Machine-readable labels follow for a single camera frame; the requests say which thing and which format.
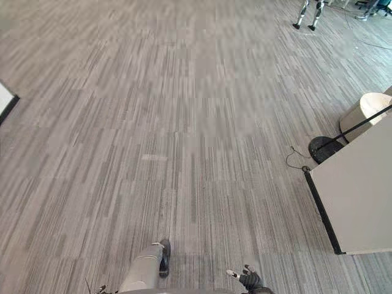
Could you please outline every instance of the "black stand base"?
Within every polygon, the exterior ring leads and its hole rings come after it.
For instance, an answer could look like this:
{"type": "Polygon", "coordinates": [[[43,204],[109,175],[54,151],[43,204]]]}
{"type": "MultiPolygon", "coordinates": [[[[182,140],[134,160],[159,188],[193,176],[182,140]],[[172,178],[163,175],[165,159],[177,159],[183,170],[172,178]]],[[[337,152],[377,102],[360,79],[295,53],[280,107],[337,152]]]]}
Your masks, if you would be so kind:
{"type": "Polygon", "coordinates": [[[343,145],[338,141],[333,141],[320,148],[331,140],[332,139],[329,137],[315,137],[309,143],[309,153],[311,154],[314,161],[316,161],[318,164],[321,164],[324,160],[328,159],[343,148],[343,145]]]}
{"type": "Polygon", "coordinates": [[[2,122],[6,119],[7,115],[11,112],[13,107],[18,103],[19,97],[17,95],[14,95],[14,97],[11,99],[11,101],[8,103],[8,105],[5,107],[2,113],[0,113],[0,126],[2,122]]]}

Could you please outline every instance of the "black glove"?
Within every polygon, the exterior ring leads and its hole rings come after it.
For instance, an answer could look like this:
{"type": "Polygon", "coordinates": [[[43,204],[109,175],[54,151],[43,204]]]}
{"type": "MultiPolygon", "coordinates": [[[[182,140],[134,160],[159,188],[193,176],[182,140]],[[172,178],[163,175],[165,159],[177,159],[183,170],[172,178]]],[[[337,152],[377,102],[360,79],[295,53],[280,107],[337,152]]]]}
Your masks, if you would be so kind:
{"type": "Polygon", "coordinates": [[[257,293],[257,289],[263,288],[262,279],[256,273],[253,266],[245,265],[244,267],[244,274],[240,275],[239,282],[244,285],[249,293],[257,293]]]}

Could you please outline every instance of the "robot leg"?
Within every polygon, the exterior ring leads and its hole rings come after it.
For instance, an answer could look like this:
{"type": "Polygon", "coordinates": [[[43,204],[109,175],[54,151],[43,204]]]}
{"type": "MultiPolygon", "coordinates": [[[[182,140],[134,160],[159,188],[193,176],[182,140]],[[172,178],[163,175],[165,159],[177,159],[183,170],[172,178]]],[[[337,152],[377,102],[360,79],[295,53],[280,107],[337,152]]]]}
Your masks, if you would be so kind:
{"type": "Polygon", "coordinates": [[[311,26],[308,26],[309,29],[311,29],[312,31],[316,29],[316,24],[319,21],[323,7],[324,7],[324,0],[318,0],[316,5],[316,13],[314,14],[313,24],[311,26]]]}
{"type": "Polygon", "coordinates": [[[306,9],[307,9],[308,6],[309,6],[309,0],[304,0],[304,4],[303,4],[303,6],[302,6],[302,8],[300,10],[300,15],[298,16],[298,19],[297,19],[296,23],[293,24],[294,28],[300,29],[302,19],[305,16],[305,12],[306,12],[306,9]]]}

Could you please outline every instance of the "metal leg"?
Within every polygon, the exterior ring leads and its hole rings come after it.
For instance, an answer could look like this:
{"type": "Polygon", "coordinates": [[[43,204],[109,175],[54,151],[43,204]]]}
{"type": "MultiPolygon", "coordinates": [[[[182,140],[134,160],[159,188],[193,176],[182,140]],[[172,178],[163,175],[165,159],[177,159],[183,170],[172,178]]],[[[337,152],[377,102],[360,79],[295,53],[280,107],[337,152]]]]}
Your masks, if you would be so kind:
{"type": "Polygon", "coordinates": [[[122,282],[119,291],[156,288],[163,248],[163,245],[154,243],[144,249],[131,263],[128,275],[122,282]]]}
{"type": "Polygon", "coordinates": [[[309,0],[304,0],[304,4],[300,10],[300,14],[298,15],[298,19],[297,19],[296,23],[293,24],[294,28],[299,29],[301,27],[301,22],[305,16],[306,9],[308,6],[309,6],[309,0]]]}
{"type": "Polygon", "coordinates": [[[323,7],[324,7],[324,0],[318,0],[316,5],[316,12],[314,14],[313,24],[311,26],[308,26],[309,29],[311,29],[312,31],[316,29],[316,24],[319,21],[323,7]]]}
{"type": "Polygon", "coordinates": [[[380,0],[373,0],[369,3],[369,8],[367,9],[367,11],[365,11],[365,13],[363,14],[364,17],[368,17],[370,13],[372,13],[373,11],[375,11],[375,7],[377,6],[377,4],[379,3],[380,0]]]}
{"type": "Polygon", "coordinates": [[[350,2],[350,0],[345,0],[345,3],[344,3],[344,5],[343,5],[343,9],[345,9],[345,7],[347,6],[347,4],[350,2]]]}

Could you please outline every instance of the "white trash can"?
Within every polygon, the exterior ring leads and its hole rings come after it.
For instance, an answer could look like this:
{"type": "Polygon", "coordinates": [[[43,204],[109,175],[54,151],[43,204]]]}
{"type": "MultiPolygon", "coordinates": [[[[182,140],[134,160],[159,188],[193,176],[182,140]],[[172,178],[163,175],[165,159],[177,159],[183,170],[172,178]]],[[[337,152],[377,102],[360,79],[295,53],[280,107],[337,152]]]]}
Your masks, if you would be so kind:
{"type": "MultiPolygon", "coordinates": [[[[340,118],[339,125],[341,132],[345,132],[346,130],[351,129],[356,124],[364,121],[367,118],[370,118],[372,115],[375,115],[377,112],[383,110],[385,107],[391,104],[392,96],[389,95],[382,93],[367,93],[363,95],[362,98],[355,105],[353,105],[353,107],[351,107],[344,116],[340,118]]],[[[391,114],[392,110],[388,110],[387,112],[384,112],[378,117],[367,122],[363,126],[348,133],[344,137],[347,141],[351,142],[356,137],[377,124],[382,118],[391,114]]]]}

